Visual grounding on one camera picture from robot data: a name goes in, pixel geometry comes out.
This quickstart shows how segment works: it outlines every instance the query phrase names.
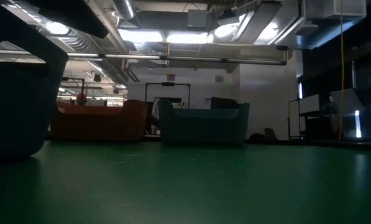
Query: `table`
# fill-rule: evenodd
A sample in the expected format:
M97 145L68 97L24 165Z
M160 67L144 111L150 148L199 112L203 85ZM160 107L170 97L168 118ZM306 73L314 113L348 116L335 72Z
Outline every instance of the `table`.
M371 223L371 152L46 141L0 166L0 223Z

